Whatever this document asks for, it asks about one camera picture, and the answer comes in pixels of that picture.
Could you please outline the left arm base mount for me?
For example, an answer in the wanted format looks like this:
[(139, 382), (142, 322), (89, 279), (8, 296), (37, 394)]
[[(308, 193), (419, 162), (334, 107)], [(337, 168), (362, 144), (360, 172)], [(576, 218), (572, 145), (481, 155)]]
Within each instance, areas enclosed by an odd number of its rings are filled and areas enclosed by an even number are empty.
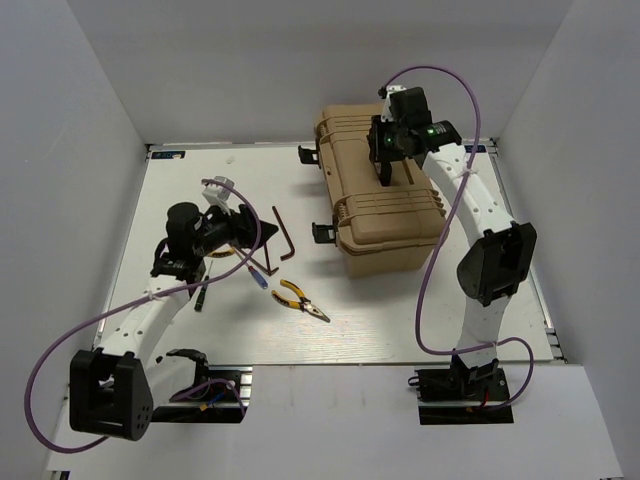
[(233, 391), (239, 394), (248, 411), (252, 389), (251, 366), (211, 367), (209, 379), (230, 383), (207, 386), (183, 400), (155, 409), (152, 423), (166, 424), (239, 424), (244, 415)]

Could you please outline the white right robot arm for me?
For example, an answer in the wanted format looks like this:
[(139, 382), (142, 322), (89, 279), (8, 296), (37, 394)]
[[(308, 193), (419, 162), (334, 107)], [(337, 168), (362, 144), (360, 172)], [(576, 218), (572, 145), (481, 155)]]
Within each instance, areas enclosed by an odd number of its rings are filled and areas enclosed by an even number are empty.
[(369, 158), (388, 184), (393, 163), (412, 159), (444, 194), (469, 249), (456, 268), (466, 296), (459, 340), (446, 370), (422, 370), (414, 384), (425, 402), (493, 401), (498, 383), (497, 346), (505, 310), (526, 279), (537, 240), (500, 207), (469, 164), (471, 155), (448, 121), (433, 120), (422, 88), (399, 85), (379, 92), (382, 112), (372, 118)]

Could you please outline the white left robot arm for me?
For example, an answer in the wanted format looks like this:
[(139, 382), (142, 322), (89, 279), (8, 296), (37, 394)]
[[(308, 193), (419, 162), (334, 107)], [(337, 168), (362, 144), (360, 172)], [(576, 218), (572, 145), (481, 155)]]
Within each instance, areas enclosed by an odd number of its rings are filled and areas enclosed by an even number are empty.
[(71, 361), (71, 429), (136, 441), (154, 411), (174, 396), (205, 396), (212, 377), (204, 353), (173, 349), (155, 359), (154, 350), (196, 293), (207, 255), (224, 245), (262, 247), (277, 231), (277, 225), (256, 220), (246, 205), (212, 206), (206, 212), (190, 202), (171, 206), (140, 304), (95, 350), (81, 350)]

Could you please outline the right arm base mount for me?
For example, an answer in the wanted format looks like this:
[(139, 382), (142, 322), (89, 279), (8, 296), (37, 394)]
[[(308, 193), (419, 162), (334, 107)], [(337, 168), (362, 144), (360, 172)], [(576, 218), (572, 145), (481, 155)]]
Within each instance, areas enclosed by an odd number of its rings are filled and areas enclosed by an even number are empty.
[(407, 380), (422, 426), (512, 424), (509, 387), (497, 359), (468, 368), (454, 355), (448, 368), (418, 369)]

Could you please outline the tan plastic toolbox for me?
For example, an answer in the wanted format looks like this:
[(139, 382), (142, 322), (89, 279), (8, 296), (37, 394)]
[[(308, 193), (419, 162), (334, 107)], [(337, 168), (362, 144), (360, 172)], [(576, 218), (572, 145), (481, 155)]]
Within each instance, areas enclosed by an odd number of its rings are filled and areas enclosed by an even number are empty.
[(319, 168), (332, 227), (350, 278), (423, 267), (445, 224), (445, 208), (412, 159), (394, 162), (388, 186), (369, 159), (371, 117), (382, 105), (330, 105), (316, 120)]

